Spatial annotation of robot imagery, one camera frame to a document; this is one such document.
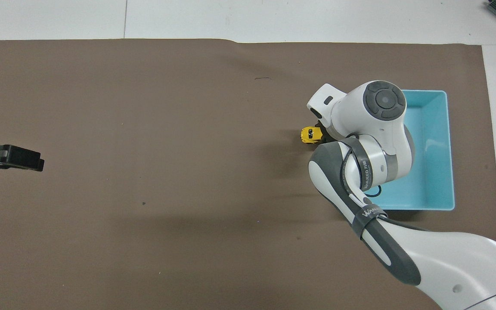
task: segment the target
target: light blue tray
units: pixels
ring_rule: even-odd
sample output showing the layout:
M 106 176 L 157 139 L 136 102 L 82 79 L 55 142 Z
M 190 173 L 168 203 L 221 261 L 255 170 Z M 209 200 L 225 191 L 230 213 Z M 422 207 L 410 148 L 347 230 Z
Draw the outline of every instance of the light blue tray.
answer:
M 453 210 L 455 190 L 447 94 L 442 90 L 403 90 L 405 125 L 415 142 L 415 164 L 405 177 L 382 185 L 372 202 L 384 210 Z M 378 188 L 366 193 L 374 194 Z

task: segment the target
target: brown table surface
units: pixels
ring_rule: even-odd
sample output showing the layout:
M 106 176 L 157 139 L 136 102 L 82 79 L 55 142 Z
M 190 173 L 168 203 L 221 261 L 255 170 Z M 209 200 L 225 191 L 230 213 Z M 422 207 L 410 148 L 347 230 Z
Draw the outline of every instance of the brown table surface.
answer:
M 323 84 L 449 97 L 456 208 L 389 212 L 496 240 L 480 46 L 224 40 L 0 41 L 1 309 L 437 309 L 315 190 Z

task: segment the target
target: gray joint cap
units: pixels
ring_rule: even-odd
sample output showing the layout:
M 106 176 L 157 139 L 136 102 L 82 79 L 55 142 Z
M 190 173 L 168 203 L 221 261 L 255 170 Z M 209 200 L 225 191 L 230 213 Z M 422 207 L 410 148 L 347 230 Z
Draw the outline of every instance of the gray joint cap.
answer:
M 363 93 L 363 102 L 370 115 L 382 121 L 391 121 L 400 117 L 407 106 L 403 92 L 386 81 L 368 84 Z

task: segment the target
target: toy car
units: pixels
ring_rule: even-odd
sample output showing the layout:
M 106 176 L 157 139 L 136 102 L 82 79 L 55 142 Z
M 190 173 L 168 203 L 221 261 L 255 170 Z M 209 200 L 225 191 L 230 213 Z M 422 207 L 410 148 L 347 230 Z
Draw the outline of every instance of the toy car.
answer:
M 319 143 L 322 139 L 322 131 L 319 127 L 305 127 L 301 130 L 300 137 L 303 143 Z

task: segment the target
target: white table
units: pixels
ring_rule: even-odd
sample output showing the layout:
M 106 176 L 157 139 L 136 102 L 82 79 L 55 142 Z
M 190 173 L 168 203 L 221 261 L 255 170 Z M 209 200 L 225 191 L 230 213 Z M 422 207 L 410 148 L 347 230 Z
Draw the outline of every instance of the white table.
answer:
M 483 45 L 496 152 L 496 16 L 485 5 L 482 0 L 0 0 L 0 40 L 205 37 Z

